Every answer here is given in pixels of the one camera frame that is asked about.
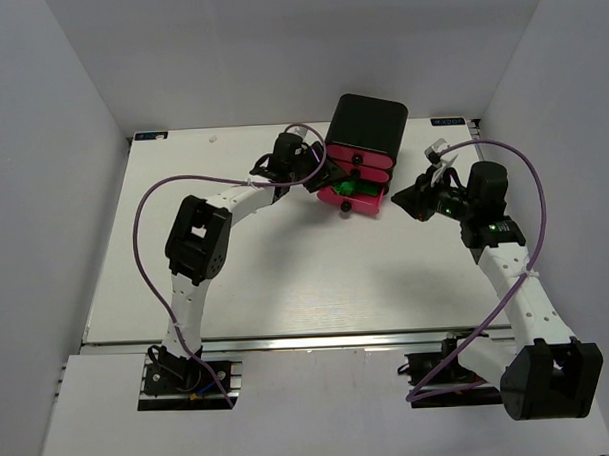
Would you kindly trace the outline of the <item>small dark green lego cube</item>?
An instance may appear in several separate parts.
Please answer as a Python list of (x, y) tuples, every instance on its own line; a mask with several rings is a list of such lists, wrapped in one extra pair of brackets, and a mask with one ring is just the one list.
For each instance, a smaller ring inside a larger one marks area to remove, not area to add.
[(346, 180), (345, 182), (337, 183), (332, 186), (332, 191), (340, 196), (353, 196), (356, 187), (355, 180)]

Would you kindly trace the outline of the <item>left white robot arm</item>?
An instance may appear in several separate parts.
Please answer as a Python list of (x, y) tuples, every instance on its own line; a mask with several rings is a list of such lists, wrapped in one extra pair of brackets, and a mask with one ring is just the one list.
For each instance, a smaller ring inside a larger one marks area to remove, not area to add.
[(310, 193), (346, 181), (350, 175), (294, 132), (275, 139), (271, 153), (249, 171), (249, 179), (208, 198), (187, 196), (178, 210), (165, 256), (171, 272), (172, 312), (161, 346), (176, 358), (199, 354), (203, 309), (211, 280), (223, 269), (232, 228), (277, 203), (299, 182)]

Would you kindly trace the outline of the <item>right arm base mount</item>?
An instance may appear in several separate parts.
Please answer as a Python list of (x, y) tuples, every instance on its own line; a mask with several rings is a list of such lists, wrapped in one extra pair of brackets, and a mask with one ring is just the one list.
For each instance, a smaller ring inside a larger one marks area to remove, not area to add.
[[(442, 340), (440, 347), (433, 352), (419, 351), (407, 353), (405, 362), (396, 369), (397, 374), (407, 378), (409, 385), (415, 387), (428, 372), (433, 370), (446, 356), (457, 348), (460, 339), (468, 336), (468, 330), (451, 332)], [(495, 387), (484, 384), (464, 390), (461, 389), (465, 385), (478, 383), (479, 381), (480, 377), (476, 373), (463, 368), (457, 359), (454, 359), (418, 392), (419, 395), (436, 393), (437, 391), (439, 393), (435, 396), (411, 402), (411, 407), (414, 409), (437, 409), (501, 405), (502, 396)]]

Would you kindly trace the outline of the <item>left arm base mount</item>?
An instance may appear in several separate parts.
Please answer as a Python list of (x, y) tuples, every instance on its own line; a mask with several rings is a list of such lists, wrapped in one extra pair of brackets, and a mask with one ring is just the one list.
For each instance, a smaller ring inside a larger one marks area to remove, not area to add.
[(231, 410), (239, 395), (242, 363), (211, 360), (207, 365), (176, 357), (165, 346), (150, 346), (141, 374), (138, 410)]

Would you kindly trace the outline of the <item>pink drawer with black knob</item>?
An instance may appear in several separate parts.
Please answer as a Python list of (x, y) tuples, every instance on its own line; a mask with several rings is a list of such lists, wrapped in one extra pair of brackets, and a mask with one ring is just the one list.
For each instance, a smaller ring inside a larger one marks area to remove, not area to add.
[(364, 165), (382, 170), (389, 170), (395, 165), (394, 160), (388, 155), (349, 146), (332, 144), (327, 147), (327, 152), (331, 159), (353, 165)]

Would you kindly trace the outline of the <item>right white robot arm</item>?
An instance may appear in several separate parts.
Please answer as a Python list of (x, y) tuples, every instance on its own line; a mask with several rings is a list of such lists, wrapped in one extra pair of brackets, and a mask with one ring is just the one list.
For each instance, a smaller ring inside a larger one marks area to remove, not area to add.
[(502, 165), (476, 162), (468, 182), (453, 170), (430, 167), (415, 183), (392, 196), (411, 217), (426, 222), (435, 214), (461, 226), (461, 240), (499, 296), (490, 315), (504, 312), (516, 342), (508, 352), (483, 334), (485, 320), (456, 339), (407, 396), (426, 399), (422, 387), (452, 364), (473, 372), (478, 382), (498, 389), (507, 414), (516, 421), (585, 418), (595, 398), (603, 357), (594, 343), (580, 341), (553, 307), (533, 262), (535, 252), (515, 221), (506, 215), (508, 173)]

